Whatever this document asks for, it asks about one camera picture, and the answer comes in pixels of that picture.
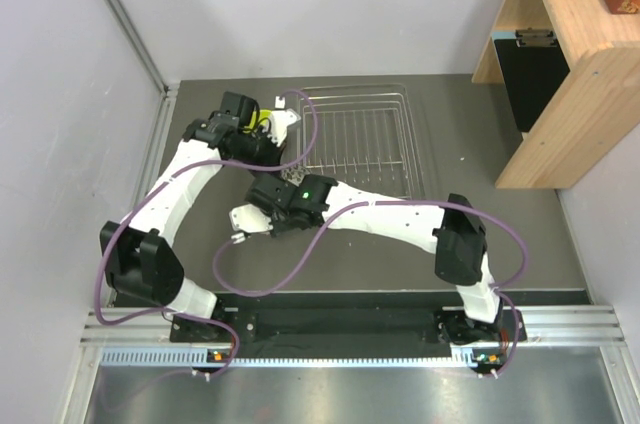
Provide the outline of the metal wire dish rack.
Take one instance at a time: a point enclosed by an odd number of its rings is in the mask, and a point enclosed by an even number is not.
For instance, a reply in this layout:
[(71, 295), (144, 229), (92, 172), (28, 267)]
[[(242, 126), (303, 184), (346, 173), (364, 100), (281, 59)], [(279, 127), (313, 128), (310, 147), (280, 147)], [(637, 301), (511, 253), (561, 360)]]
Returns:
[(401, 84), (307, 87), (312, 113), (298, 97), (303, 117), (297, 152), (317, 137), (302, 165), (369, 192), (422, 199), (425, 185), (406, 89)]

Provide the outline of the black white patterned bowl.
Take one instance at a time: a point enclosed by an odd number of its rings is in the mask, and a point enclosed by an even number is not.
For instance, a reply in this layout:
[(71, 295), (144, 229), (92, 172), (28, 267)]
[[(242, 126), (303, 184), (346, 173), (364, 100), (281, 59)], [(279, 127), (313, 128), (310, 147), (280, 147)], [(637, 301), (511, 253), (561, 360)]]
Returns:
[(280, 176), (286, 182), (299, 186), (310, 171), (304, 166), (293, 166), (280, 171)]

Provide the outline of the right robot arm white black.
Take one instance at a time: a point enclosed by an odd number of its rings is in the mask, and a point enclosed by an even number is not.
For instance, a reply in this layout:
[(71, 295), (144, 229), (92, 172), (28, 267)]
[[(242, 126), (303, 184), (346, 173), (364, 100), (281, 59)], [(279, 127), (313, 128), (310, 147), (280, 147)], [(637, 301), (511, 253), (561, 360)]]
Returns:
[(331, 177), (306, 174), (292, 182), (275, 173), (259, 173), (230, 220), (246, 234), (276, 236), (310, 228), (360, 231), (434, 255), (436, 276), (455, 285), (463, 302), (462, 324), (449, 333), (460, 343), (498, 336), (504, 324), (503, 305), (492, 288), (486, 228), (467, 212), (469, 207), (469, 201), (457, 194), (443, 206), (412, 204)]

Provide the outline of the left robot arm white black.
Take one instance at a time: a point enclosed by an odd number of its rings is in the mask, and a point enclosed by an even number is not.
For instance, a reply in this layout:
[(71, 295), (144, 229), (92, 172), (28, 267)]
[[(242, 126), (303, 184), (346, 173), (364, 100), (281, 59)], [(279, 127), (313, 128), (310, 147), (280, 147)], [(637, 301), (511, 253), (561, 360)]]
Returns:
[(288, 131), (300, 121), (282, 98), (263, 111), (256, 100), (225, 92), (219, 109), (190, 123), (165, 171), (140, 204), (121, 222), (100, 232), (105, 283), (119, 294), (174, 313), (192, 315), (205, 340), (226, 331), (216, 295), (185, 275), (173, 251), (181, 223), (205, 185), (229, 161), (243, 168), (277, 168)]

